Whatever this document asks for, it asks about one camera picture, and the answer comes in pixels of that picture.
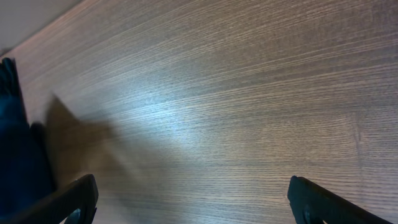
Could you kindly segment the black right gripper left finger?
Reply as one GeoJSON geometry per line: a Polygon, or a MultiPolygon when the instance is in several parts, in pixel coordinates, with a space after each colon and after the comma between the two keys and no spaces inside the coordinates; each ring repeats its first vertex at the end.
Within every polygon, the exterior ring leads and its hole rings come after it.
{"type": "Polygon", "coordinates": [[[1,224],[77,223],[91,224],[96,213],[98,188],[92,174],[84,175],[66,187],[1,224]]]}

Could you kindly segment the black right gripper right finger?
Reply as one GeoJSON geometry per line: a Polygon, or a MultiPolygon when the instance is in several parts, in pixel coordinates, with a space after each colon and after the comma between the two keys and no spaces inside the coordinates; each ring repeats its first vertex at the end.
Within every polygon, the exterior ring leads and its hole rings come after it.
{"type": "Polygon", "coordinates": [[[297,223],[391,224],[304,177],[291,177],[287,197],[297,223]]]}

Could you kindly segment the blue t-shirt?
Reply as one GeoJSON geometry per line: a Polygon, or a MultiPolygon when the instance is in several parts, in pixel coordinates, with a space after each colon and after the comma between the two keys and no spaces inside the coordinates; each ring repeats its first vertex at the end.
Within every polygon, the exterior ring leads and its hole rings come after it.
{"type": "Polygon", "coordinates": [[[27,121],[16,65],[1,60],[1,218],[54,191],[43,144],[27,121]]]}

